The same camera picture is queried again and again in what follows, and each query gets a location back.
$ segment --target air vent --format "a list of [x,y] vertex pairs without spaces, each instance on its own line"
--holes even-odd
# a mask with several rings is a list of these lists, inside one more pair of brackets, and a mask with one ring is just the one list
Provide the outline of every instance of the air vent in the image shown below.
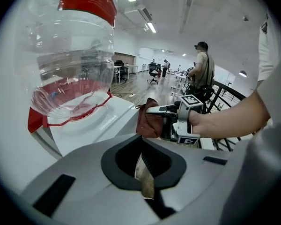
[[147,16],[148,20],[149,20],[149,21],[152,21],[152,17],[151,17],[151,15],[150,15],[150,13],[148,12],[148,10],[145,8],[145,9],[143,9],[142,11],[143,11],[144,14]]
[[140,12],[140,14],[143,16],[143,18],[146,20],[146,22],[150,22],[152,21],[152,17],[150,15],[150,13],[148,12],[148,10],[146,8],[143,8],[144,6],[139,6],[138,10]]
[[169,50],[166,50],[166,53],[168,53],[168,54],[175,54],[175,52],[169,51]]

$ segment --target brown bag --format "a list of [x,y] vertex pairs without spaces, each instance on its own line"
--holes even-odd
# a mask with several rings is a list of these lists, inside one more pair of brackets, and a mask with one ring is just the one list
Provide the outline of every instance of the brown bag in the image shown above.
[[158,103],[148,98],[146,104],[139,106],[139,117],[137,119],[136,132],[143,137],[157,138],[163,131],[163,118],[159,115],[147,114],[146,110],[151,107],[157,107]]

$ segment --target railing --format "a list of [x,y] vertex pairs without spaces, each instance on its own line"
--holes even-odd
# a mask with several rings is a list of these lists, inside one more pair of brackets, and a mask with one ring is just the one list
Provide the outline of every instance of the railing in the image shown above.
[[[214,88],[214,97],[211,97],[211,99],[208,102],[206,102],[206,104],[207,104],[206,113],[215,112],[216,110],[213,109],[214,107],[218,111],[220,111],[222,109],[223,106],[220,107],[220,106],[216,105],[216,102],[218,101],[218,99],[220,99],[228,107],[232,107],[245,98],[245,96],[243,94],[241,94],[238,91],[235,91],[234,89],[232,89],[220,82],[217,82],[217,81],[213,81],[213,88]],[[213,140],[213,144],[217,150],[223,150],[219,147],[219,144],[221,144],[222,146],[226,147],[229,151],[233,151],[231,144],[233,144],[233,145],[236,144],[235,142],[233,142],[227,138],[212,139],[212,140]]]

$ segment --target red bottle label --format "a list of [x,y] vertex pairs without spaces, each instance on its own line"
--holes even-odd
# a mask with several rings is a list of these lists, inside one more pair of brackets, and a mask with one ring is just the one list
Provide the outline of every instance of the red bottle label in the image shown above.
[[89,12],[106,20],[114,27],[117,9],[113,0],[60,0],[58,10]]

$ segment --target black slot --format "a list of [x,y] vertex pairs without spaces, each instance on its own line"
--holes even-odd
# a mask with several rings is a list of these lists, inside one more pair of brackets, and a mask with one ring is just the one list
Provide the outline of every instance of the black slot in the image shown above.
[[208,161],[210,163],[216,163],[219,165],[226,165],[227,160],[219,157],[212,157],[212,156],[206,156],[203,158],[204,161]]
[[34,203],[33,207],[48,217],[51,217],[74,183],[75,179],[76,178],[65,174],[61,175]]

